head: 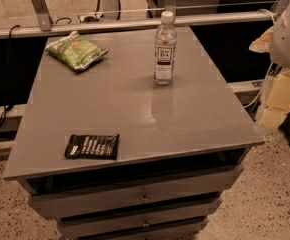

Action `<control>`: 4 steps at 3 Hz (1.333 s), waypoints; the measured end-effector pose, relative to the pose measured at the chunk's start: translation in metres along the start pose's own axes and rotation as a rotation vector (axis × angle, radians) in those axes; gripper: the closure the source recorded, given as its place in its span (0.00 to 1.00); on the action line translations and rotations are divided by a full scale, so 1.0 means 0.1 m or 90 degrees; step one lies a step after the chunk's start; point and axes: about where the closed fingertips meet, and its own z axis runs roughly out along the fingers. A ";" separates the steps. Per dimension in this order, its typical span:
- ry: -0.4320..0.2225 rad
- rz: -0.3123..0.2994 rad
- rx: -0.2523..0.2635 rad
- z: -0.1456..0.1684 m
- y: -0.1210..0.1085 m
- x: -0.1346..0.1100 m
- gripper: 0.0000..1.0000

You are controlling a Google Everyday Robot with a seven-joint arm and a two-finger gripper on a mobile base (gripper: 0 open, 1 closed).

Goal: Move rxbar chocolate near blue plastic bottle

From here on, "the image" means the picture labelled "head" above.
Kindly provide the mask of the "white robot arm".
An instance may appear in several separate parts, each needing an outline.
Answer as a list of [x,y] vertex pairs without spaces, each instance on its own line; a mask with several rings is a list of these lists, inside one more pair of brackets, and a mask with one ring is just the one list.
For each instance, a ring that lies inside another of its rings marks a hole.
[[290,4],[273,26],[250,44],[249,50],[268,53],[271,62],[281,67],[276,76],[265,77],[256,115],[259,126],[278,128],[290,113]]

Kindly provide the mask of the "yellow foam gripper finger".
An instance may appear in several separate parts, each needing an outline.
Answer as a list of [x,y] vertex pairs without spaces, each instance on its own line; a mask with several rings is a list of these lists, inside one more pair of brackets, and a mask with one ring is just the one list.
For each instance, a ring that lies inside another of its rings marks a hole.
[[260,37],[250,44],[249,50],[256,53],[268,53],[272,31],[272,27],[267,29]]
[[290,113],[290,69],[274,77],[258,124],[267,129],[278,128]]

